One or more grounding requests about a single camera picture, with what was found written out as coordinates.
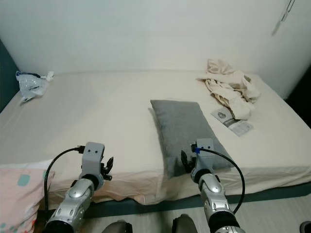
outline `mattress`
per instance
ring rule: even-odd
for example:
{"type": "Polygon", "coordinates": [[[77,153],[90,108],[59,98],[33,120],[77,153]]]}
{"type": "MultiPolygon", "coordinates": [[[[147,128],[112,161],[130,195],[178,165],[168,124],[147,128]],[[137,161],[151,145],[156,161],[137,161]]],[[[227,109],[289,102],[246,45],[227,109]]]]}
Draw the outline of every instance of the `mattress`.
{"type": "MultiPolygon", "coordinates": [[[[150,100],[196,101],[219,141],[245,176],[246,193],[311,181],[311,130],[259,76],[261,97],[248,120],[253,130],[238,137],[211,112],[222,106],[198,80],[202,72],[106,72],[58,75],[46,94],[20,105],[17,93],[0,114],[0,164],[47,160],[85,145],[105,144],[114,157],[112,181],[94,201],[133,198],[141,204],[199,193],[189,174],[168,180],[150,100]]],[[[62,197],[81,173],[81,155],[71,152],[52,168],[50,197],[62,197]]],[[[242,191],[234,169],[217,171],[226,194],[242,191]]]]}

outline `pink pillowcase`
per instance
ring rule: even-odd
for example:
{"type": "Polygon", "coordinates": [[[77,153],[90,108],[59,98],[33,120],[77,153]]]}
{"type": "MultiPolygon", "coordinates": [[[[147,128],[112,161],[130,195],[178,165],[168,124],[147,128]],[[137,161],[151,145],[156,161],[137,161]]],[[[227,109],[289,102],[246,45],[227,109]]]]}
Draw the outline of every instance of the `pink pillowcase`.
{"type": "MultiPolygon", "coordinates": [[[[0,165],[0,233],[32,233],[44,197],[43,182],[51,160],[0,165]]],[[[48,186],[54,172],[50,172],[48,186]]]]}

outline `white wall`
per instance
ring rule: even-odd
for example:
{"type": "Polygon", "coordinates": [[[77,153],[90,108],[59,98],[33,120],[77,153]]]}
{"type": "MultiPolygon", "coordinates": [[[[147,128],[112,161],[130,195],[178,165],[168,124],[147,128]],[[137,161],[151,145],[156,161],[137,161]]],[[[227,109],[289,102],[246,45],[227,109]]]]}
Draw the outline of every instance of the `white wall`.
{"type": "Polygon", "coordinates": [[[21,70],[204,70],[259,74],[285,98],[311,63],[311,1],[0,0],[0,37],[21,70]]]}

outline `floor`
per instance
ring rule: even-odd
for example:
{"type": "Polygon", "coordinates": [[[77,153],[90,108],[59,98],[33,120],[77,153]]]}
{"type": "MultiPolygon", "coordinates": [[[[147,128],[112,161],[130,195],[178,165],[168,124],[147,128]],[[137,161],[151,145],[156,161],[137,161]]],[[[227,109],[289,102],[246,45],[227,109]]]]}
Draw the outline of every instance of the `floor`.
{"type": "MultiPolygon", "coordinates": [[[[198,233],[209,232],[203,208],[87,219],[79,232],[101,233],[110,223],[123,219],[133,225],[134,233],[170,233],[173,219],[181,214],[188,214],[193,219],[198,233]]],[[[311,220],[311,194],[244,203],[236,217],[246,233],[299,233],[299,225],[311,220]]]]}

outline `plastic bag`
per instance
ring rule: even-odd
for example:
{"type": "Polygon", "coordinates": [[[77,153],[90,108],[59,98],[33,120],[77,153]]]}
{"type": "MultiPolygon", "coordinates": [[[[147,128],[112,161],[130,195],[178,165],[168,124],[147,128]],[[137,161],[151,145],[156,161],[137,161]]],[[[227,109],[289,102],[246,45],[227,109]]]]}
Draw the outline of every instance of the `plastic bag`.
{"type": "Polygon", "coordinates": [[[36,96],[43,96],[49,82],[53,79],[54,72],[47,76],[40,76],[34,73],[16,72],[16,79],[19,82],[19,89],[22,94],[21,101],[27,102],[36,96]]]}

